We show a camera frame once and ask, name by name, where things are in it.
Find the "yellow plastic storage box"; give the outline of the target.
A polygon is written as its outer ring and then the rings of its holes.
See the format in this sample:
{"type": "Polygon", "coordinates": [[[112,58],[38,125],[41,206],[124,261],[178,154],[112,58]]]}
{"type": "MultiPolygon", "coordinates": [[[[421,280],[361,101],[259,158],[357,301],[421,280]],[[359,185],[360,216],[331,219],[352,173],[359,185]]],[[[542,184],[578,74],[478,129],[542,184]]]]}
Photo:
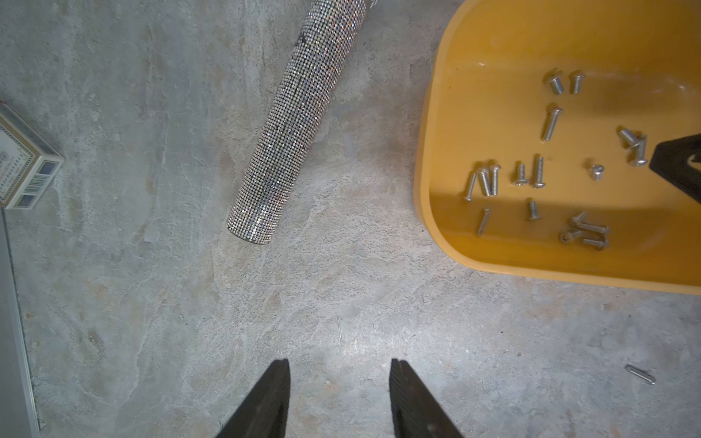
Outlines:
{"type": "Polygon", "coordinates": [[[414,207],[434,242],[487,272],[697,294],[700,205],[648,167],[631,166],[621,128],[661,143],[700,131],[697,1],[467,1],[439,44],[414,174],[414,207]],[[562,73],[564,93],[547,78],[562,73]],[[582,71],[581,92],[570,76],[582,71]],[[549,142],[553,106],[563,109],[549,142]],[[545,186],[532,186],[537,155],[545,186]],[[529,184],[514,186],[516,167],[529,184]],[[499,164],[498,195],[471,173],[499,164]],[[604,176],[589,169],[602,164],[604,176]],[[561,231],[584,223],[562,244],[561,231]],[[584,246],[605,237],[608,248],[584,246]]]}

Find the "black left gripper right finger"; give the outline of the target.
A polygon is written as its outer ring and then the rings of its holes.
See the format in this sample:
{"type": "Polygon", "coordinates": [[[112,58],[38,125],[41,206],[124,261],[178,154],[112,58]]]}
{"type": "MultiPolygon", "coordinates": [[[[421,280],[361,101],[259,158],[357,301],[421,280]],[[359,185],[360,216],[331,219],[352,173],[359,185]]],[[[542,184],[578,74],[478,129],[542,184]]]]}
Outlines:
{"type": "Polygon", "coordinates": [[[389,388],[396,437],[464,437],[408,361],[392,359],[389,388]]]}

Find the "playing card box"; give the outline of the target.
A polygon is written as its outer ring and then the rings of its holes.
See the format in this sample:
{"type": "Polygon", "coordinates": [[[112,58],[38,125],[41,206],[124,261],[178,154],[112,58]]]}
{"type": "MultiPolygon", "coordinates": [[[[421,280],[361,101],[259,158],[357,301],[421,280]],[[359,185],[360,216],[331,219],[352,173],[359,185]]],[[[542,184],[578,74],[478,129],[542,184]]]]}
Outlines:
{"type": "Polygon", "coordinates": [[[1,100],[1,207],[33,209],[65,159],[1,100]]]}

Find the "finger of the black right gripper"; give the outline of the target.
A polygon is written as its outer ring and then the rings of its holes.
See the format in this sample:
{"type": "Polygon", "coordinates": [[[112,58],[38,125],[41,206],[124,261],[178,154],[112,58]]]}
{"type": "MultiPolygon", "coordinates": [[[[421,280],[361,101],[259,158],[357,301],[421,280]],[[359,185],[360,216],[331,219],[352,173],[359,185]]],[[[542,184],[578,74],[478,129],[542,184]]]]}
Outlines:
{"type": "Polygon", "coordinates": [[[699,203],[700,170],[693,166],[695,158],[700,158],[699,134],[659,143],[649,168],[699,203]]]}

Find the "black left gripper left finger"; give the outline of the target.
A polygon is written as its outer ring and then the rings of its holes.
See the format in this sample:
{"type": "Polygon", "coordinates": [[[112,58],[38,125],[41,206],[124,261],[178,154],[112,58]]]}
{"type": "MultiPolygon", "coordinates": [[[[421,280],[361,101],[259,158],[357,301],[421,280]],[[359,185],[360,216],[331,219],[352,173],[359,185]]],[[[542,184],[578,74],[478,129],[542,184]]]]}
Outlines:
{"type": "Polygon", "coordinates": [[[275,360],[232,414],[217,438],[283,438],[290,407],[290,363],[275,360]]]}

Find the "silver screw in box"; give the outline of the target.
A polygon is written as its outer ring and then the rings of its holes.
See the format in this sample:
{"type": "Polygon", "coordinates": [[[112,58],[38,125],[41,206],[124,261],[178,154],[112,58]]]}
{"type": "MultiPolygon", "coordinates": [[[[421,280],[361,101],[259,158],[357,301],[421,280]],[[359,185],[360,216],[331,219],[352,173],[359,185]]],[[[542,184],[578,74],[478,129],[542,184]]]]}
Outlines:
{"type": "Polygon", "coordinates": [[[631,147],[635,147],[635,145],[640,141],[640,139],[632,131],[626,128],[621,128],[618,131],[618,135],[627,145],[631,147]]]}
{"type": "Polygon", "coordinates": [[[490,182],[490,189],[489,193],[491,196],[497,196],[498,195],[498,177],[499,177],[499,170],[501,169],[501,166],[499,164],[494,164],[489,167],[489,182],[490,182]]]}
{"type": "Polygon", "coordinates": [[[575,227],[583,231],[595,233],[596,235],[608,235],[610,232],[608,226],[595,226],[595,224],[587,224],[584,222],[575,224],[575,227]]]}
{"type": "Polygon", "coordinates": [[[529,179],[526,176],[526,166],[523,162],[519,162],[516,167],[515,178],[513,179],[514,186],[524,186],[529,184],[529,179]]]}
{"type": "Polygon", "coordinates": [[[543,180],[544,174],[544,157],[542,155],[537,155],[534,166],[534,179],[532,186],[536,189],[543,188],[546,184],[543,180]]]}
{"type": "Polygon", "coordinates": [[[583,231],[579,229],[561,231],[558,234],[558,239],[562,244],[570,245],[574,243],[579,237],[581,237],[582,234],[583,231]]]}
{"type": "Polygon", "coordinates": [[[467,184],[465,196],[464,196],[464,200],[466,202],[471,202],[473,200],[473,193],[474,193],[474,189],[475,189],[477,180],[478,180],[478,173],[477,172],[471,173],[468,184],[467,184]]]}
{"type": "Polygon", "coordinates": [[[648,163],[648,160],[646,159],[646,144],[647,136],[641,135],[632,145],[633,159],[630,161],[631,166],[641,167],[648,163]]]}
{"type": "Polygon", "coordinates": [[[598,251],[602,251],[609,246],[609,241],[605,237],[601,238],[589,238],[585,237],[582,239],[581,243],[584,246],[590,246],[598,251]]]}
{"type": "Polygon", "coordinates": [[[591,179],[593,179],[596,182],[599,182],[604,176],[604,171],[605,168],[602,164],[593,164],[593,166],[589,169],[589,175],[591,179]]]}
{"type": "Polygon", "coordinates": [[[560,71],[556,71],[551,74],[551,76],[547,78],[546,83],[549,85],[555,95],[562,95],[562,93],[564,93],[562,73],[560,71]]]}
{"type": "Polygon", "coordinates": [[[579,227],[582,224],[582,222],[584,221],[584,219],[586,218],[586,216],[587,216],[587,213],[582,211],[582,212],[578,213],[577,215],[573,215],[570,218],[569,223],[571,226],[579,227]]]}
{"type": "Polygon", "coordinates": [[[563,109],[557,106],[553,106],[548,111],[548,117],[544,125],[544,130],[541,139],[544,142],[549,142],[553,136],[555,127],[557,125],[560,115],[562,115],[563,109]]]}
{"type": "Polygon", "coordinates": [[[487,168],[480,168],[478,170],[478,179],[480,181],[480,187],[482,193],[485,197],[491,197],[491,184],[489,180],[489,170],[487,168]]]}
{"type": "Polygon", "coordinates": [[[586,74],[582,71],[575,71],[571,74],[571,94],[577,95],[581,92],[582,82],[586,78],[586,74]]]}

